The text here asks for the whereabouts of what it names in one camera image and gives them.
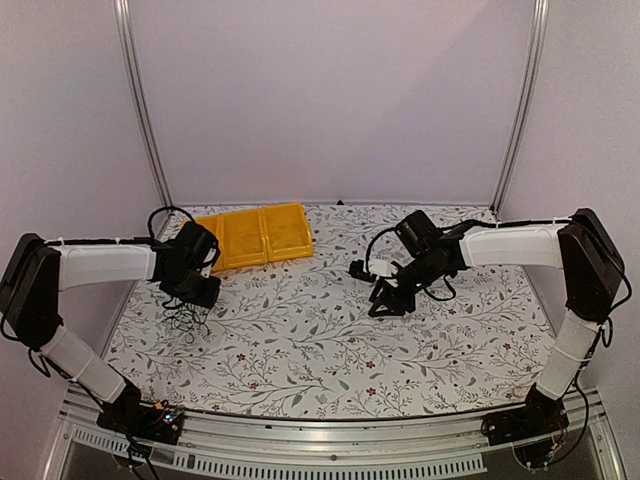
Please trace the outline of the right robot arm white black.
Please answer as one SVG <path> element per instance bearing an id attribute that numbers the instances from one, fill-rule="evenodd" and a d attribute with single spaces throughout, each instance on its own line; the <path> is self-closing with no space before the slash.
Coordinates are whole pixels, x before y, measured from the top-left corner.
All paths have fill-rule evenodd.
<path id="1" fill-rule="evenodd" d="M 562 271 L 567 295 L 564 320 L 534 386 L 546 398 L 523 407 L 516 421 L 524 435 L 539 435 L 556 417 L 550 400 L 561 399 L 587 363 L 603 324 L 623 303 L 617 297 L 619 289 L 630 285 L 624 261 L 598 216 L 582 208 L 551 220 L 470 219 L 438 227 L 417 210 L 390 231 L 409 253 L 409 264 L 376 260 L 370 252 L 355 264 L 374 285 L 372 317 L 414 312 L 419 292 L 463 270 L 516 265 Z"/>

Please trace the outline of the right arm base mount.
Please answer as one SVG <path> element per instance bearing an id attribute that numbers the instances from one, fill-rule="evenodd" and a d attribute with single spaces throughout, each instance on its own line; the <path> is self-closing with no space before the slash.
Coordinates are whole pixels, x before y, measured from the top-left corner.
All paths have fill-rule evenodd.
<path id="1" fill-rule="evenodd" d="M 546 397 L 533 385 L 523 406 L 485 415 L 480 431 L 491 446 L 523 441 L 513 450 L 516 460 L 539 469 L 549 466 L 564 446 L 568 426 L 563 401 Z"/>

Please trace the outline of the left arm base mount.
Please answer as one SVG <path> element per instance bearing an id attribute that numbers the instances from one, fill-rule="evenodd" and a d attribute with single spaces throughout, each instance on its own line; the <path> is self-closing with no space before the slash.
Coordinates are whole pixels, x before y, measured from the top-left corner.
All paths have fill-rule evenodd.
<path id="1" fill-rule="evenodd" d="M 103 429 L 129 434 L 168 445 L 176 445 L 184 424 L 185 408 L 168 400 L 156 403 L 142 401 L 141 391 L 125 379 L 124 389 L 109 403 L 101 403 L 97 425 Z"/>

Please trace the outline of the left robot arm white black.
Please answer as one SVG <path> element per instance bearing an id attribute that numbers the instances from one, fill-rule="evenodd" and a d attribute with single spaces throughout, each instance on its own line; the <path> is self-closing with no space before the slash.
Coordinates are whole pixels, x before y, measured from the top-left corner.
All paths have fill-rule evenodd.
<path id="1" fill-rule="evenodd" d="M 64 324 L 59 295 L 94 284 L 146 281 L 184 304 L 212 308 L 220 281 L 204 275 L 219 259 L 216 236 L 186 222 L 166 241 L 151 237 L 58 239 L 28 233 L 1 280 L 1 332 L 58 367 L 99 401 L 128 434 L 148 426 L 148 412 L 131 397 L 139 391 Z"/>

